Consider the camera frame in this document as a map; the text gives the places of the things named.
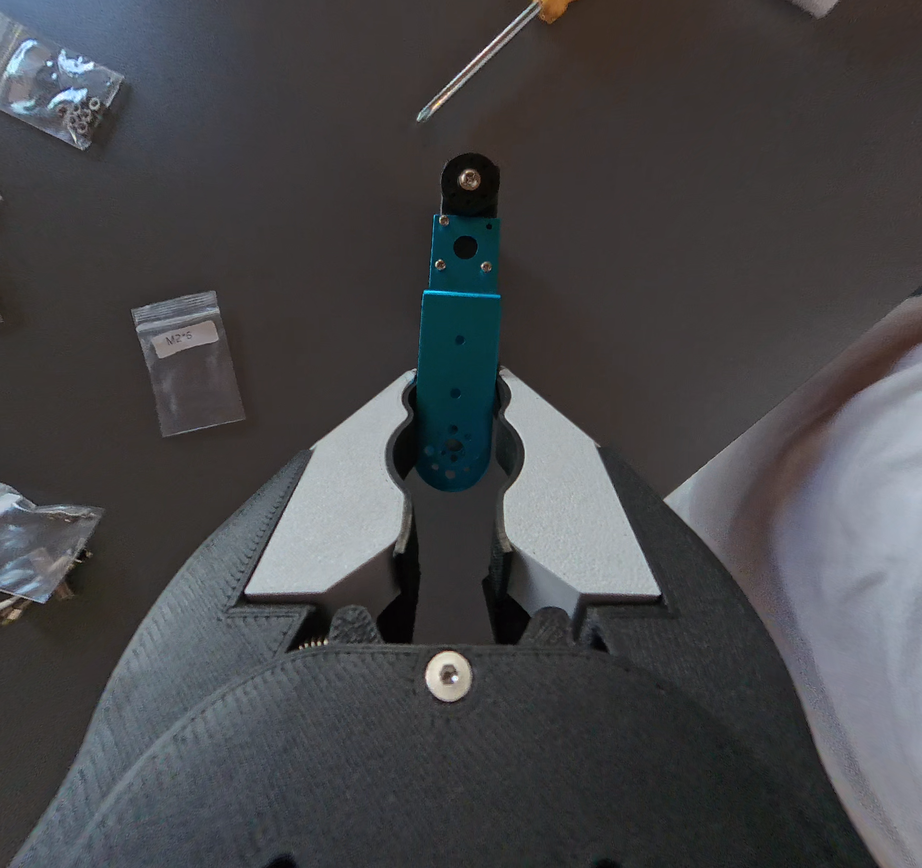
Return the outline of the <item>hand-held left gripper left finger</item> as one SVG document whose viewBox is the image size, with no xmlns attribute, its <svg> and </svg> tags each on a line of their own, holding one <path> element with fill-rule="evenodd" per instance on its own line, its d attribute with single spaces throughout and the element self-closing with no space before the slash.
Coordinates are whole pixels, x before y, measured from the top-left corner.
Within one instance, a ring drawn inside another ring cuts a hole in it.
<svg viewBox="0 0 922 868">
<path fill-rule="evenodd" d="M 392 439 L 409 419 L 408 371 L 312 447 L 245 590 L 252 601 L 391 602 L 408 500 Z"/>
</svg>

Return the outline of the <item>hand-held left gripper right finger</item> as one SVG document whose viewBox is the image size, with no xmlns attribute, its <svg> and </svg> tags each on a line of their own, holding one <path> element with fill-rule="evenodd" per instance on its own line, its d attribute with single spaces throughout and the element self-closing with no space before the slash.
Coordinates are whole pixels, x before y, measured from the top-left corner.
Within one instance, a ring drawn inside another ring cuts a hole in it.
<svg viewBox="0 0 922 868">
<path fill-rule="evenodd" d="M 659 585 L 593 439 L 509 370 L 504 418 L 524 447 L 502 499 L 508 593 L 529 613 L 650 602 Z"/>
</svg>

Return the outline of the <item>blue bracket with black servo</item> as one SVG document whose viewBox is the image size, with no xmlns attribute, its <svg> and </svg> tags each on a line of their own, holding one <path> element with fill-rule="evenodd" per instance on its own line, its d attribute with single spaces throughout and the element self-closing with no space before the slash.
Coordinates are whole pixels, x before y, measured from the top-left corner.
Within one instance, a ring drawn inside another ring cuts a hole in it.
<svg viewBox="0 0 922 868">
<path fill-rule="evenodd" d="M 444 492 L 473 486 L 490 464 L 501 332 L 500 185 L 499 168 L 484 155 L 452 158 L 432 223 L 416 378 L 416 470 Z"/>
</svg>

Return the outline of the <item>dark grey desk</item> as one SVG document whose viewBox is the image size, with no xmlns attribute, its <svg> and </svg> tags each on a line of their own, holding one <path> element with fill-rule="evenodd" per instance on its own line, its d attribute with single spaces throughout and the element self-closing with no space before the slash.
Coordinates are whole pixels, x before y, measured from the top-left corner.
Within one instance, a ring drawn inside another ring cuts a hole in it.
<svg viewBox="0 0 922 868">
<path fill-rule="evenodd" d="M 920 0 L 2 0 L 121 73 L 2 113 L 2 483 L 104 515 L 2 625 L 2 866 L 183 562 L 417 366 L 444 164 L 501 171 L 502 364 L 660 493 L 920 284 Z M 162 436 L 132 310 L 215 291 L 245 419 Z"/>
</svg>

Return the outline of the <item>flat clear zip bag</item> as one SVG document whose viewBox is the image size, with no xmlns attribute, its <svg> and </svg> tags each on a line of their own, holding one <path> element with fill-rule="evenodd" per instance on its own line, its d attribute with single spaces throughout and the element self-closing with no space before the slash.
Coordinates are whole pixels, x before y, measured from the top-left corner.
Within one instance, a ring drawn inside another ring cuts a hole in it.
<svg viewBox="0 0 922 868">
<path fill-rule="evenodd" d="M 245 419 L 215 291 L 132 310 L 162 436 Z"/>
</svg>

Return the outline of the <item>small zip bag of screws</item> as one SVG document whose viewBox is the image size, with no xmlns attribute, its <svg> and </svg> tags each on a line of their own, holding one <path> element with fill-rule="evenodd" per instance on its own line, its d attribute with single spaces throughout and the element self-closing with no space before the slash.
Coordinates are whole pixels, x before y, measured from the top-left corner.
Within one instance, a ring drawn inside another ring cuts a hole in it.
<svg viewBox="0 0 922 868">
<path fill-rule="evenodd" d="M 33 603 L 65 600 L 72 568 L 104 515 L 97 506 L 38 506 L 1 485 L 1 624 L 18 620 Z"/>
</svg>

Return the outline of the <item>zip bag of small nuts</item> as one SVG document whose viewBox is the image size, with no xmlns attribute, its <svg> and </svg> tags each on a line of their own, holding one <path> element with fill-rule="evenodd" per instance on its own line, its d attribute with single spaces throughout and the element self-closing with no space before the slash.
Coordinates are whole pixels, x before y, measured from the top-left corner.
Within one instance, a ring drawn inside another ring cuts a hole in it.
<svg viewBox="0 0 922 868">
<path fill-rule="evenodd" d="M 90 148 L 123 76 L 1 15 L 1 110 L 81 151 Z"/>
</svg>

